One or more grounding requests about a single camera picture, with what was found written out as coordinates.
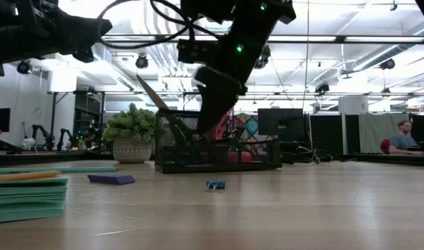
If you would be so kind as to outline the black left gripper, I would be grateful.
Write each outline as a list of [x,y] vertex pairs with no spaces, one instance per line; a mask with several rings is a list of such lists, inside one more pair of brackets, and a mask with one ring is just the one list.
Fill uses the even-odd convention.
[[[4,63],[31,55],[26,48],[33,40],[50,35],[45,24],[51,18],[46,13],[58,10],[58,3],[59,0],[0,0],[0,76],[5,74]],[[95,60],[92,46],[112,27],[108,19],[73,16],[59,10],[55,45],[62,55],[92,63]]]

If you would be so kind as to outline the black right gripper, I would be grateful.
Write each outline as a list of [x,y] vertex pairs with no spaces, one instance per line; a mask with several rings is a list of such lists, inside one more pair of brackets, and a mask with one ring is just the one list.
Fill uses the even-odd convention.
[[245,86],[263,51],[268,35],[263,33],[229,33],[217,43],[217,49],[206,66],[200,67],[194,79],[202,104],[197,131],[205,133],[245,95]]

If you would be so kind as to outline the green handled scissors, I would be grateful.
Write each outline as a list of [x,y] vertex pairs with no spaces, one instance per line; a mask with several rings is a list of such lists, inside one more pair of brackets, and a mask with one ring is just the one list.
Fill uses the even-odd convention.
[[[142,85],[143,89],[149,95],[149,98],[154,102],[159,110],[169,110],[165,102],[157,95],[157,93],[144,81],[139,75],[136,75],[138,82]],[[175,138],[177,144],[189,145],[195,144],[196,141],[192,139],[195,134],[192,129],[188,128],[181,120],[179,120],[173,113],[167,112],[165,115],[169,122],[170,130]]]

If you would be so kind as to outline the purple eraser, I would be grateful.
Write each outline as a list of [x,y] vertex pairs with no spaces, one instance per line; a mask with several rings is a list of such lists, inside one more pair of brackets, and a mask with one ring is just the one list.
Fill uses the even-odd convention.
[[126,185],[135,182],[135,178],[130,175],[118,174],[89,174],[87,175],[91,183],[103,183],[111,185]]

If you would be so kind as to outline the teal pencil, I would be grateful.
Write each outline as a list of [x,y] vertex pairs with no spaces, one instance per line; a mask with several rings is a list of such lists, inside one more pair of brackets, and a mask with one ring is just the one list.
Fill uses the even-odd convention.
[[117,172],[120,168],[117,167],[32,167],[32,168],[0,168],[0,174],[21,174],[30,172],[48,172],[58,171],[64,173],[77,172]]

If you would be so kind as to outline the yellow pencil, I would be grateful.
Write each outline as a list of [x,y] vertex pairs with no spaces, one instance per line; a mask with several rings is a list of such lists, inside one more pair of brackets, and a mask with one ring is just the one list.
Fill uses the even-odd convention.
[[51,178],[61,174],[60,171],[45,171],[45,172],[25,172],[19,174],[0,175],[0,182],[6,181],[25,181],[38,178]]

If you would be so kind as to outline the teal sticky note pad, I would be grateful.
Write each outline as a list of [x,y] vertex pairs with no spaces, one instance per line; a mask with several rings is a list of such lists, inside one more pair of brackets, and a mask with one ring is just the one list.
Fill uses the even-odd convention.
[[67,179],[0,182],[0,222],[60,217]]

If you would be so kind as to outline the black mesh desk organizer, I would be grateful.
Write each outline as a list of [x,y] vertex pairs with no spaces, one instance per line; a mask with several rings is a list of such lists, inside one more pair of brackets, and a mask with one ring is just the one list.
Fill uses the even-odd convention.
[[198,133],[199,113],[160,109],[155,123],[155,168],[163,174],[238,172],[282,167],[279,140],[241,142]]

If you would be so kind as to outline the black computer monitor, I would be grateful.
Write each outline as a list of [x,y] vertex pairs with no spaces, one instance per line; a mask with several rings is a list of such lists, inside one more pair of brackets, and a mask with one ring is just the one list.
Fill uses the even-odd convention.
[[305,140],[303,109],[258,109],[259,135],[277,136],[282,142]]

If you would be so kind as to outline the small blue binder clip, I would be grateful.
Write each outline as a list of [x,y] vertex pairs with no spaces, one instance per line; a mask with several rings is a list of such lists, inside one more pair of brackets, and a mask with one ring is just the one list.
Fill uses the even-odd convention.
[[207,180],[204,189],[208,191],[224,190],[226,184],[226,180]]

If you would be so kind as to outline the green potted succulent plant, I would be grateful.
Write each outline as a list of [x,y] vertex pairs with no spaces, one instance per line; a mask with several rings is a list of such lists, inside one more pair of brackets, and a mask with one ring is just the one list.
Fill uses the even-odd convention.
[[138,109],[130,103],[129,110],[115,113],[108,121],[103,138],[112,142],[112,154],[121,164],[141,164],[152,155],[156,116],[150,110]]

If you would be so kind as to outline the black room divider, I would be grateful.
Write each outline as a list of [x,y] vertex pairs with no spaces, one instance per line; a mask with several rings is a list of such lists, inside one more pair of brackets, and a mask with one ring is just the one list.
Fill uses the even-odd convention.
[[340,115],[311,115],[314,146],[334,154],[343,153],[342,119]]

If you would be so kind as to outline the green room divider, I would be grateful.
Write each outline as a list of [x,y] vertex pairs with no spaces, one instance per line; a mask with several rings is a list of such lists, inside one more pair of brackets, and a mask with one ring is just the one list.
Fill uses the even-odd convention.
[[383,140],[398,133],[398,123],[408,120],[407,113],[364,113],[359,116],[359,143],[362,153],[381,153]]

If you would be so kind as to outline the person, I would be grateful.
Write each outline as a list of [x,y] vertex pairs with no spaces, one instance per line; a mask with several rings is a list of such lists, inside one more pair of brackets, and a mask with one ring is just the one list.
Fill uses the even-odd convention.
[[423,151],[410,151],[409,148],[417,147],[417,143],[411,136],[412,123],[402,120],[398,123],[398,133],[391,137],[389,153],[399,155],[423,156]]

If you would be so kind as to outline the black aluminium table frame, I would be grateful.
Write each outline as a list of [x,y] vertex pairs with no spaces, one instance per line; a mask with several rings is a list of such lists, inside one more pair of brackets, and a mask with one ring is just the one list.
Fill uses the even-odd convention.
[[[39,153],[0,155],[0,167],[11,165],[32,165],[40,163],[58,163],[80,160],[113,160],[112,154],[100,153]],[[340,161],[356,160],[359,162],[413,165],[424,167],[424,156],[399,156],[383,154],[336,154]]]

